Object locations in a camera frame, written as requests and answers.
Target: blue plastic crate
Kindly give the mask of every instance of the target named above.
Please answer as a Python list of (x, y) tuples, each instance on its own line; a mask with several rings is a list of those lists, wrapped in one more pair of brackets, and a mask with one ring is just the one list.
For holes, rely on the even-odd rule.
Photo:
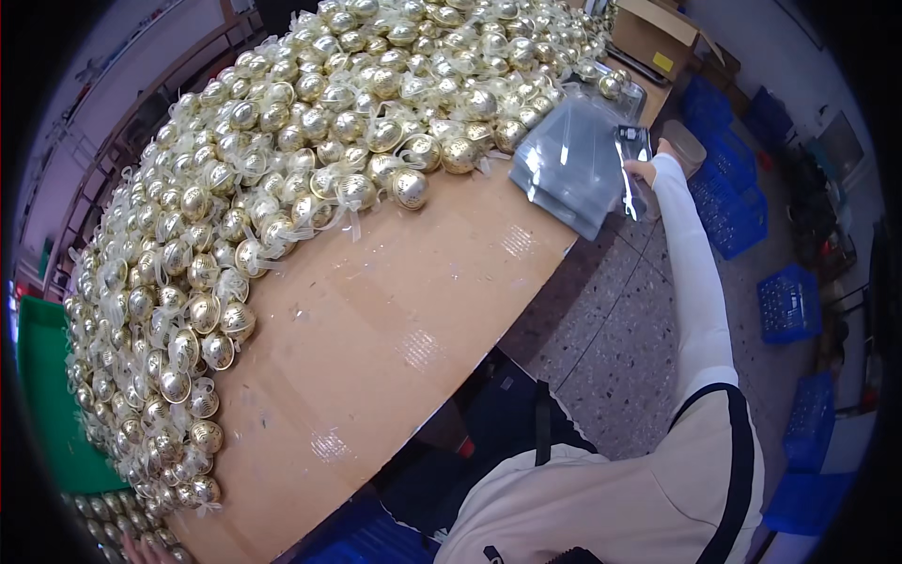
[(817, 279), (799, 266), (790, 264), (758, 282), (761, 312), (761, 339), (782, 345), (821, 333), (821, 300)]
[(687, 122), (695, 121), (705, 133), (722, 131), (732, 122), (730, 100), (713, 84), (698, 75), (694, 75), (689, 81), (689, 86), (683, 93), (680, 110)]
[(835, 421), (830, 373), (800, 378), (793, 398), (792, 414), (783, 435), (783, 451), (787, 455), (790, 471), (821, 471)]
[(315, 533), (316, 539), (292, 564), (429, 564), (439, 548), (437, 542), (397, 524), (371, 497), (345, 503)]
[(697, 119), (686, 122), (688, 129), (707, 151), (706, 162), (713, 164), (737, 192), (754, 184), (757, 178), (755, 154), (730, 129), (708, 131)]
[(783, 104), (771, 96), (763, 86), (749, 103), (749, 110), (742, 118), (742, 122), (749, 128), (751, 134), (771, 151), (784, 144), (787, 134), (794, 125)]
[(855, 475), (786, 473), (764, 513), (776, 532), (819, 536), (839, 510)]
[(754, 184), (737, 191), (707, 160), (688, 181), (708, 239), (730, 260), (768, 236), (768, 202)]

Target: terrazzo floor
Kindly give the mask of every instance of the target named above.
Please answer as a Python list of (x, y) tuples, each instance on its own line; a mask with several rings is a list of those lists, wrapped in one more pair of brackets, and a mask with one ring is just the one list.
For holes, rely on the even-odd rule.
[[(733, 130), (757, 151), (737, 122)], [(775, 347), (761, 341), (755, 284), (794, 257), (784, 183), (759, 167), (758, 184), (768, 199), (768, 238), (731, 261), (716, 251), (714, 258), (740, 388), (764, 454), (767, 507), (786, 467), (780, 441), (796, 379), (809, 374), (815, 343)], [(499, 347), (549, 381), (599, 452), (611, 459), (641, 456), (661, 441), (677, 408), (673, 301), (662, 222), (634, 223), (611, 214), (594, 242), (574, 245)]]

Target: black stripe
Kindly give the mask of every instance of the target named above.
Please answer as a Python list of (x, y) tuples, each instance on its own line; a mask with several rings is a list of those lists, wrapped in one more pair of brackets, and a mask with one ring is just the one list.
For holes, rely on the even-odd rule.
[(692, 407), (693, 403), (702, 399), (702, 397), (706, 396), (707, 394), (709, 394), (711, 392), (719, 392), (721, 390), (727, 391), (730, 388), (735, 388), (735, 387), (736, 386), (734, 386), (732, 384), (725, 384), (723, 382), (718, 382), (717, 384), (708, 384), (707, 386), (705, 386), (698, 392), (693, 393), (692, 395), (689, 396), (688, 400), (683, 402), (683, 406), (679, 408), (679, 411), (676, 412), (676, 415), (674, 416), (674, 420), (670, 422), (670, 429), (668, 429), (667, 432), (670, 432), (671, 430), (673, 430), (674, 425), (677, 424), (677, 421), (679, 421), (679, 418), (683, 417), (683, 413), (685, 413), (687, 409)]
[(727, 489), (727, 503), (723, 507), (721, 524), (717, 526), (714, 536), (702, 550), (696, 564), (719, 564), (725, 562), (730, 555), (736, 537), (751, 505), (751, 483), (755, 472), (755, 440), (749, 425), (749, 412), (745, 397), (739, 388), (731, 384), (709, 384), (693, 393), (676, 413), (670, 429), (673, 429), (679, 418), (699, 398), (712, 392), (727, 392), (730, 428), (732, 431), (732, 462), (730, 464), (730, 485)]
[(548, 382), (536, 382), (536, 466), (551, 459), (551, 395)]

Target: person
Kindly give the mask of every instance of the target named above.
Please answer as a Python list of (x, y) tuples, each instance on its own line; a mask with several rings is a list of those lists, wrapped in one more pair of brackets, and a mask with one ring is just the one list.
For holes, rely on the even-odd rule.
[(666, 140), (650, 162), (624, 169), (656, 194), (667, 232), (681, 398), (671, 428), (640, 458), (610, 461), (576, 440), (552, 440), (504, 459), (468, 489), (438, 564), (745, 559), (761, 520), (764, 465), (711, 248)]
[(179, 564), (159, 542), (151, 546), (147, 540), (142, 540), (135, 546), (135, 541), (124, 534), (122, 535), (122, 548), (125, 549), (125, 554), (132, 564)]

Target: pile of ornaments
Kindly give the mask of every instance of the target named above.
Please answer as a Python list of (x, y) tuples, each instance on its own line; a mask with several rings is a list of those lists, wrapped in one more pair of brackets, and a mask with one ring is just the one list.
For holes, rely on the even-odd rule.
[(110, 562), (127, 562), (123, 535), (135, 541), (146, 541), (151, 548), (159, 545), (177, 562), (189, 564), (191, 555), (179, 545), (179, 539), (166, 528), (155, 514), (144, 511), (144, 501), (126, 490), (101, 495), (62, 495), (63, 503), (81, 517), (87, 531), (97, 541), (98, 548)]
[(425, 174), (513, 153), (604, 56), (564, 2), (324, 0), (239, 55), (123, 171), (75, 262), (69, 389), (88, 440), (163, 516), (219, 507), (215, 374), (251, 336), (250, 281)]

